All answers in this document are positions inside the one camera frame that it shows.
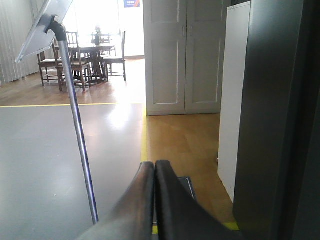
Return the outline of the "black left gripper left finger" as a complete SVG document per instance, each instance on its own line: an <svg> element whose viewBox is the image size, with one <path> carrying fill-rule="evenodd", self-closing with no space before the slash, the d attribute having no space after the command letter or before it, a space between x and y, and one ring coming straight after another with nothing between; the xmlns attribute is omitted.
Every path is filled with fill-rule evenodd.
<svg viewBox="0 0 320 240"><path fill-rule="evenodd" d="M154 216L155 167L140 163L130 186L114 207L79 240L150 240Z"/></svg>

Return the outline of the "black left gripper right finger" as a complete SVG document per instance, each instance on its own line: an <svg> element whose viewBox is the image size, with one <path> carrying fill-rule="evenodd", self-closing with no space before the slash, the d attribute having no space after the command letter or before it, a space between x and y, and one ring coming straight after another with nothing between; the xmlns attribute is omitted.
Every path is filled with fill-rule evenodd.
<svg viewBox="0 0 320 240"><path fill-rule="evenodd" d="M185 190L168 160L155 163L155 207L160 240L242 240Z"/></svg>

